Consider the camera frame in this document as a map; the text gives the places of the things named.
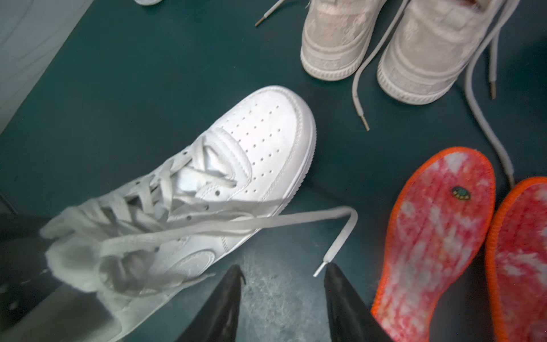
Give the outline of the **beige sneaker with red insole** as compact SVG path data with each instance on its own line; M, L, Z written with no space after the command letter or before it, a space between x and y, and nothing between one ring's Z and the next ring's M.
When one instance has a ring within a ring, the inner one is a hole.
M464 74L468 106L511 187L515 178L510 156L484 117L472 81L477 61L488 51L490 96L496 98L499 36L518 5L518 1L411 1L377 68L383 91L411 105L439 100Z

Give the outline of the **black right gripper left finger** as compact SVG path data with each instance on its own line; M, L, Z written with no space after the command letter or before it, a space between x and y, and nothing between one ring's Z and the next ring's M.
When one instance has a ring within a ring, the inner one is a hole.
M243 284L240 266L230 266L177 341L236 341Z

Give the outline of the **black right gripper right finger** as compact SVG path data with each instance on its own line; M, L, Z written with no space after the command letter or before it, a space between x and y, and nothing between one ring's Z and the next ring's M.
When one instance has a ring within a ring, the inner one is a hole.
M392 342L334 263L326 265L324 287L332 341Z

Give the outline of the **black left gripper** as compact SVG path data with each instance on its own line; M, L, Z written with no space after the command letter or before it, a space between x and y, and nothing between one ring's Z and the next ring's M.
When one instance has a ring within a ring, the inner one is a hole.
M44 253L51 244L38 231L48 217L19 212L1 196L1 332L18 323L58 288Z

